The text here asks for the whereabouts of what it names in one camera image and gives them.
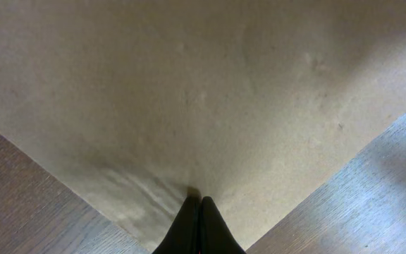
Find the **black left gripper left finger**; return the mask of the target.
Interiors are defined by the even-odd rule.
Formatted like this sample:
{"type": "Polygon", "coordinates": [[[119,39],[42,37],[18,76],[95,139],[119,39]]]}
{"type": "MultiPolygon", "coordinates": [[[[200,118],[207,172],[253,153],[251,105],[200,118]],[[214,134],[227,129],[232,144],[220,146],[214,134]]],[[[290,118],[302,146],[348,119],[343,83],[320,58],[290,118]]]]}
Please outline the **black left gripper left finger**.
{"type": "Polygon", "coordinates": [[[196,254],[200,199],[185,199],[163,241],[153,254],[196,254]]]}

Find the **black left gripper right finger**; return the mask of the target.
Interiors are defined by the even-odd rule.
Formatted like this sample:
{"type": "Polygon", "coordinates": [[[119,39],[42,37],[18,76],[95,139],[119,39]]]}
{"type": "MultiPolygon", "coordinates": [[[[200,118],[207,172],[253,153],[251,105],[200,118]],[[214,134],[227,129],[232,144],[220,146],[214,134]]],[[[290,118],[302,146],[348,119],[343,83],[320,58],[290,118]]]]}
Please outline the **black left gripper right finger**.
{"type": "Polygon", "coordinates": [[[201,254],[245,254],[209,196],[202,198],[200,206],[199,245],[201,254]]]}

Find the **cardboard box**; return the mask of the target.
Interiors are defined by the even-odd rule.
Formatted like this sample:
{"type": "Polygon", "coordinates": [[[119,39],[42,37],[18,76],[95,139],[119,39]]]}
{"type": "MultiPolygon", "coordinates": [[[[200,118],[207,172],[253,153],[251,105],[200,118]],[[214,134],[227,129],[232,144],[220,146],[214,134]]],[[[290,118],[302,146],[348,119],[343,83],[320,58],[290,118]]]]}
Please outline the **cardboard box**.
{"type": "Polygon", "coordinates": [[[0,134],[154,249],[251,246],[406,111],[406,1],[0,1],[0,134]]]}

